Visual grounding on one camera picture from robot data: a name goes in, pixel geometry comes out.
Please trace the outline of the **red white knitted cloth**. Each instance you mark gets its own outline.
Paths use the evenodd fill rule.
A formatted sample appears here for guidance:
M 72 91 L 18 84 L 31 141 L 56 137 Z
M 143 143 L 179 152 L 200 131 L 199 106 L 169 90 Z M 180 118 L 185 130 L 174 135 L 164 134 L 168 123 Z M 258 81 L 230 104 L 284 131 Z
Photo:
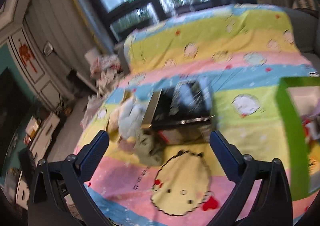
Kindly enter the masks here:
M 313 141 L 319 141 L 319 114 L 302 115 L 301 120 L 305 142 L 310 144 Z

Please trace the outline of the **white tv cabinet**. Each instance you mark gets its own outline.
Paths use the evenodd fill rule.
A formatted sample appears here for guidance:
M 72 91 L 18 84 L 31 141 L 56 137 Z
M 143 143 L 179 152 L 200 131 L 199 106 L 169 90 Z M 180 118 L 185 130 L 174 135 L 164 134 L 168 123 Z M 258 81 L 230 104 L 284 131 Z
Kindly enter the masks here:
M 40 126 L 34 139 L 28 144 L 27 148 L 32 152 L 35 163 L 44 158 L 59 122 L 60 118 L 54 112 L 51 112 L 48 118 Z

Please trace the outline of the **pink knitted cloth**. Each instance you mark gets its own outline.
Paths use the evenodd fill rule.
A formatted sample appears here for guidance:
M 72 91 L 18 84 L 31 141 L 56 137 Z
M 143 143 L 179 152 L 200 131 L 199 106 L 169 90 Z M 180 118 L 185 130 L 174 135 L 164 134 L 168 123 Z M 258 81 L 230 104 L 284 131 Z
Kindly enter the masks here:
M 119 141 L 119 148 L 126 153 L 132 154 L 134 152 L 135 144 L 136 138 L 129 137 L 127 139 L 121 139 Z

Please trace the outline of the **cream yellow towel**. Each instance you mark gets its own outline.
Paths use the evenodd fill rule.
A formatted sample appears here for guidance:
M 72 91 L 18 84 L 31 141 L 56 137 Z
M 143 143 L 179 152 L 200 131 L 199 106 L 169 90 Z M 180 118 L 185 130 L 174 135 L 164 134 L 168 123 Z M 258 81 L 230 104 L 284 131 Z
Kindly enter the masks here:
M 134 109 L 136 98 L 131 91 L 125 91 L 120 105 L 116 107 L 109 116 L 107 131 L 118 131 L 123 139 L 132 135 L 132 118 L 131 114 Z

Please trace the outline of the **green fluffy towel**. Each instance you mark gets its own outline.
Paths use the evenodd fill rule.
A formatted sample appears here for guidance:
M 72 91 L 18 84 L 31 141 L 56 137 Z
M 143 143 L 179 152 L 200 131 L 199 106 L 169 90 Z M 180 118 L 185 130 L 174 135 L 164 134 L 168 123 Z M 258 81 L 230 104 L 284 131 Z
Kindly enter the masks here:
M 136 136 L 133 151 L 137 155 L 140 164 L 161 166 L 164 162 L 165 144 L 163 141 L 144 131 L 139 131 Z

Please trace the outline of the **green cardboard box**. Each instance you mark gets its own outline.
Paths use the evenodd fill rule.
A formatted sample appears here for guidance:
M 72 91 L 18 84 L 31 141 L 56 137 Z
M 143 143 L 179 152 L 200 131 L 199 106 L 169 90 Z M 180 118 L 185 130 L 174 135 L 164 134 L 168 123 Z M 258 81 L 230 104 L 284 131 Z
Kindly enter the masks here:
M 290 159 L 290 189 L 294 201 L 319 189 L 319 172 L 310 174 L 307 142 L 308 129 L 303 118 L 310 115 L 319 101 L 319 77 L 300 76 L 280 79 L 276 103 L 283 120 Z

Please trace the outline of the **light blue plush toy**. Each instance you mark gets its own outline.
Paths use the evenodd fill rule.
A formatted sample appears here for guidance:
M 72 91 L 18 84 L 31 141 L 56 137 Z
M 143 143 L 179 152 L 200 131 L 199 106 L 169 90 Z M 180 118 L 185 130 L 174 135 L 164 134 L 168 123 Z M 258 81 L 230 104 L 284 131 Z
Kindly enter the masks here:
M 124 101 L 119 109 L 118 131 L 123 139 L 135 137 L 146 112 L 146 104 L 135 97 Z

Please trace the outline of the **black gold tin box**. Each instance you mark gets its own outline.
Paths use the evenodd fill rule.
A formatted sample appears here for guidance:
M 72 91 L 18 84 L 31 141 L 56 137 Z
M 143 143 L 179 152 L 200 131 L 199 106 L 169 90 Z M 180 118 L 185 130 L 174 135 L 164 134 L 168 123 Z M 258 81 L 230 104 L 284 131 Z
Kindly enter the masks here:
M 215 130 L 213 92 L 207 77 L 155 91 L 141 123 L 168 145 L 207 143 Z

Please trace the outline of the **pile of clothes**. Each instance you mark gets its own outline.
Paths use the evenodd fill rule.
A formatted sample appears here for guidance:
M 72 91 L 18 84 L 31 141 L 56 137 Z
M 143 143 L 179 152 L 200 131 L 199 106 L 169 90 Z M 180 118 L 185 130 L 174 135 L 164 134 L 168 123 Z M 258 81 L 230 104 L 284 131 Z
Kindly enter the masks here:
M 116 54 L 100 54 L 96 47 L 85 54 L 90 65 L 91 78 L 95 80 L 100 95 L 109 95 L 116 89 L 124 77 L 120 60 Z

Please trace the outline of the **colourful cartoon bed sheet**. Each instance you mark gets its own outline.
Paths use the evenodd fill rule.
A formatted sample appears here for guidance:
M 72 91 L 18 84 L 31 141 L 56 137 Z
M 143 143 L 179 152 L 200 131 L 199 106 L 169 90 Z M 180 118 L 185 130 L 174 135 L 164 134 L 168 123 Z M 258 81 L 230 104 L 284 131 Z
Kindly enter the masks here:
M 209 138 L 281 167 L 299 219 L 319 192 L 318 20 L 297 9 L 230 5 L 172 17 L 125 40 L 129 74 L 93 113 L 109 146 L 85 192 L 112 225 L 207 225 L 236 187 Z

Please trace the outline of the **grey sofa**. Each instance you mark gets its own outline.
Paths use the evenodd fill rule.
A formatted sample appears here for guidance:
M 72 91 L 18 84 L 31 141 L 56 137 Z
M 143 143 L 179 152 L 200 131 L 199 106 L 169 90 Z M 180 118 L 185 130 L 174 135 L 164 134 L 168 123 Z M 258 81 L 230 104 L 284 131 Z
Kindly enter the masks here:
M 319 72 L 319 12 L 285 7 L 282 10 L 291 20 L 297 48 Z

